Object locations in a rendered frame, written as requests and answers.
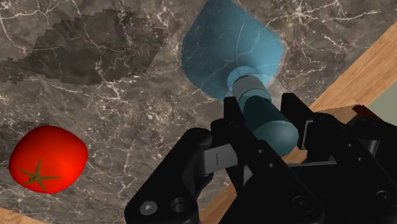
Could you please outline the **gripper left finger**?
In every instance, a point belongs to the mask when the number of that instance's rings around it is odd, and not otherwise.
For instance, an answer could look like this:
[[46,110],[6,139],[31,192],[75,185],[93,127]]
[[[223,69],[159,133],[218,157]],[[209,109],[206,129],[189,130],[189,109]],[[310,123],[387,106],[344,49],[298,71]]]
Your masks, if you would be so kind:
[[324,223],[322,204],[227,97],[223,117],[187,130],[131,198],[126,224],[201,224],[197,199],[219,170],[237,192],[219,224]]

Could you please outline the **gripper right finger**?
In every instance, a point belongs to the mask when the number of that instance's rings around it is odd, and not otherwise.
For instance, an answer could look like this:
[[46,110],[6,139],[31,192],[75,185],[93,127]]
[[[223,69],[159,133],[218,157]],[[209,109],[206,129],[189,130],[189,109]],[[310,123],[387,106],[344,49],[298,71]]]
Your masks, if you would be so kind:
[[321,224],[397,224],[397,126],[364,106],[342,123],[293,93],[282,95],[281,112],[307,150],[294,170],[323,206]]

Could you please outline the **blue spatula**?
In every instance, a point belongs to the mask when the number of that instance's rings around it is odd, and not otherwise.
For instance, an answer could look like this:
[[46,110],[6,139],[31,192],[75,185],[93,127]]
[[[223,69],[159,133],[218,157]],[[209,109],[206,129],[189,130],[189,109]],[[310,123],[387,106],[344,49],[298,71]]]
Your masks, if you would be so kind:
[[183,39],[181,66],[207,95],[234,97],[250,131],[283,157],[299,137],[270,94],[284,55],[281,39],[232,0],[207,0]]

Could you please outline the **red tomato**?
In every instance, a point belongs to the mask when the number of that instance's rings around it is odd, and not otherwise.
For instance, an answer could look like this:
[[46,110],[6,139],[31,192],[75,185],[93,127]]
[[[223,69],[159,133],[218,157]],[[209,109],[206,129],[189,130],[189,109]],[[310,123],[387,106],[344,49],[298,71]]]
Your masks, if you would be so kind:
[[8,169],[15,182],[36,193],[59,193],[82,174],[86,144],[72,132],[53,125],[30,130],[14,147]]

